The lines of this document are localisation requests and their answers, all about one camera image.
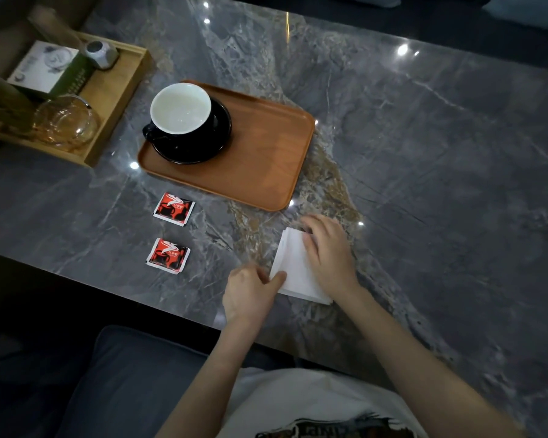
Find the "person's left hand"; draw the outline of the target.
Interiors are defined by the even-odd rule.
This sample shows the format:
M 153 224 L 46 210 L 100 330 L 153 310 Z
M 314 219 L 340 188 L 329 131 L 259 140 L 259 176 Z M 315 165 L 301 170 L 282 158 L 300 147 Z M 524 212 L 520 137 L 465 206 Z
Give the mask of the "person's left hand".
M 265 290 L 269 279 L 267 271 L 254 263 L 230 272 L 223 295 L 227 331 L 260 331 L 276 297 Z

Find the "person's right hand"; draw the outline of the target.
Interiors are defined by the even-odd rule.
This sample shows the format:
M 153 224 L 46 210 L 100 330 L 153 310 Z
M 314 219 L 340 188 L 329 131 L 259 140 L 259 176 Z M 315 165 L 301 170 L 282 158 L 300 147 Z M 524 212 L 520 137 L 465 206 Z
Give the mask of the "person's right hand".
M 323 292 L 341 308 L 353 302 L 360 289 L 351 245 L 341 224 L 322 214 L 301 218 L 308 261 Z

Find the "white paper napkin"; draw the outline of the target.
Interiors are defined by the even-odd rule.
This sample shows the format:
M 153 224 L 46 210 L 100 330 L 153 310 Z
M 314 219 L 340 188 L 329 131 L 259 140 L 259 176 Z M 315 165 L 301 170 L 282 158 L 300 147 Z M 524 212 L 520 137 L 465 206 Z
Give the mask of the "white paper napkin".
M 280 271 L 286 272 L 286 280 L 279 290 L 280 294 L 331 305 L 333 300 L 322 291 L 314 277 L 304 246 L 303 234 L 303 231 L 295 228 L 284 229 L 269 278 L 273 278 Z

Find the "person's right forearm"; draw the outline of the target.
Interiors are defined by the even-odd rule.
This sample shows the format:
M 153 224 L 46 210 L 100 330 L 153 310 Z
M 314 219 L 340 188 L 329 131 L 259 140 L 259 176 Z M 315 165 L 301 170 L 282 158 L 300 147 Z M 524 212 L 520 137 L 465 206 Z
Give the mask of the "person's right forearm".
M 357 283 L 326 286 L 357 326 L 429 438 L 526 438 Z

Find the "person's left forearm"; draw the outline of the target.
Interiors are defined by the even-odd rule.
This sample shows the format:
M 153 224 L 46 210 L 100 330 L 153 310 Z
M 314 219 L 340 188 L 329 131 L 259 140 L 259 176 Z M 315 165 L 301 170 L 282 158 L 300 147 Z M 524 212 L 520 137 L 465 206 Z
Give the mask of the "person's left forearm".
M 155 438 L 216 438 L 241 365 L 265 318 L 232 315 Z

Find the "brown wooden serving tray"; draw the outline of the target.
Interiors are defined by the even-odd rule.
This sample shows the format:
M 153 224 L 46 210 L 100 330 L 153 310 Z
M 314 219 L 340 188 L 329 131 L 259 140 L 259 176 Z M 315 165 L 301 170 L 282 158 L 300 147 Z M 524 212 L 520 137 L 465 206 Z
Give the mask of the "brown wooden serving tray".
M 228 142 L 211 159 L 187 165 L 168 161 L 145 141 L 137 157 L 140 168 L 268 212 L 288 206 L 315 131 L 314 117 L 197 80 L 184 82 L 202 87 L 228 110 L 233 121 Z

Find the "red coffee sachet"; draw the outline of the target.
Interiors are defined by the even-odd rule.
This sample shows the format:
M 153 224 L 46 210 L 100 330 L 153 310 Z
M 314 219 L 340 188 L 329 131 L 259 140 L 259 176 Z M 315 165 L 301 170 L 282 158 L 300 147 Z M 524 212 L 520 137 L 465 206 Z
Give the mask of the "red coffee sachet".
M 164 193 L 153 211 L 153 217 L 184 227 L 190 218 L 196 202 Z
M 183 271 L 190 255 L 190 248 L 157 238 L 146 258 L 146 265 L 172 274 Z

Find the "person's white printed t-shirt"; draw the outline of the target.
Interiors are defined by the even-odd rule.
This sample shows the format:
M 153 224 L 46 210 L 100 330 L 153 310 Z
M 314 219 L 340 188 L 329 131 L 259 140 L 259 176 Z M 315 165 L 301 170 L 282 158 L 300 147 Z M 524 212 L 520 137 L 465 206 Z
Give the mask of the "person's white printed t-shirt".
M 428 438 L 395 392 L 341 374 L 243 368 L 217 438 Z

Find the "black saucer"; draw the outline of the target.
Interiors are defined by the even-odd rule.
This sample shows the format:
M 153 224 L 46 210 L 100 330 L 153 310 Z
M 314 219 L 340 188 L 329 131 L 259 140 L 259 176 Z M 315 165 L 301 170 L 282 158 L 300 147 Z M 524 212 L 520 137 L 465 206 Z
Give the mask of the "black saucer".
M 215 157 L 231 137 L 232 119 L 225 105 L 210 97 L 212 109 L 207 121 L 186 134 L 168 134 L 153 122 L 142 129 L 146 141 L 164 159 L 182 165 L 202 163 Z

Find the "blue seat cushion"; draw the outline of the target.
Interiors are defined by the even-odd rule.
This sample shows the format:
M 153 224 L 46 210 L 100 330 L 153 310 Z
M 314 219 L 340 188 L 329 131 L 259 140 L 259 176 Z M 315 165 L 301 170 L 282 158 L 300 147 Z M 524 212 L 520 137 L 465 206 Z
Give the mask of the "blue seat cushion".
M 154 438 L 206 359 L 144 332 L 105 327 L 56 438 Z

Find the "black cup with white inside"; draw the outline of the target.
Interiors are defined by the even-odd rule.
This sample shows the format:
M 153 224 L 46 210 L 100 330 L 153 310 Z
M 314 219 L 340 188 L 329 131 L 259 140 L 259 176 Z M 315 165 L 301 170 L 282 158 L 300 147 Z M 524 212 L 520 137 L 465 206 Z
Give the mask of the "black cup with white inside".
M 149 108 L 150 123 L 143 130 L 149 141 L 199 136 L 215 129 L 212 99 L 192 83 L 174 83 L 160 90 Z

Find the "light wooden box tray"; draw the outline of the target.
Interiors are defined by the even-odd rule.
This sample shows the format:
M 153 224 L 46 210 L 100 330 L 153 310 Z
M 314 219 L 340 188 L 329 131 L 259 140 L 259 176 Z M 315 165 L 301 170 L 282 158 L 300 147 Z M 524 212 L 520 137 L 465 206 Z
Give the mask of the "light wooden box tray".
M 134 44 L 82 32 L 78 35 L 85 41 L 95 39 L 108 41 L 119 52 L 117 63 L 109 70 L 96 70 L 80 92 L 81 98 L 93 107 L 99 118 L 100 125 L 94 138 L 81 148 L 61 149 L 12 131 L 0 123 L 0 141 L 31 148 L 82 166 L 93 167 L 103 153 L 140 81 L 152 65 L 153 58 L 149 50 Z

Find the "clear glass cup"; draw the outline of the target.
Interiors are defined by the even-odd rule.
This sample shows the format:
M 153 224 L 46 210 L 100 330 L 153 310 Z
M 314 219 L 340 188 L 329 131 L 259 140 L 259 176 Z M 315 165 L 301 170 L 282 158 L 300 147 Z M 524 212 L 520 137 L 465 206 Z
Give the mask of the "clear glass cup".
M 100 127 L 95 110 L 77 95 L 61 95 L 42 102 L 34 113 L 34 139 L 62 151 L 88 145 Z

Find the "small grey faceted jar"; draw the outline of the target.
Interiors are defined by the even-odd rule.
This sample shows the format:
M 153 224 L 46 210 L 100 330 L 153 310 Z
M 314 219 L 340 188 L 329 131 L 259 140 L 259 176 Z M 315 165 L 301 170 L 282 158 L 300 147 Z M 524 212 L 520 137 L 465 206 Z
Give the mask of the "small grey faceted jar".
M 83 54 L 96 69 L 106 71 L 111 69 L 119 58 L 117 48 L 108 41 L 92 40 L 85 44 Z

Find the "green and white tea box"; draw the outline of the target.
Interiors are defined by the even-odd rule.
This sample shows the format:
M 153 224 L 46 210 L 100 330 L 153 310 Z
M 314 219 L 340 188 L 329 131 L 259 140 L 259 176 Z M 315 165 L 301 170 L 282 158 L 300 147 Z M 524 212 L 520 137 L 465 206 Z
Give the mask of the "green and white tea box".
M 95 72 L 79 50 L 36 40 L 7 83 L 26 95 L 50 100 L 78 95 Z

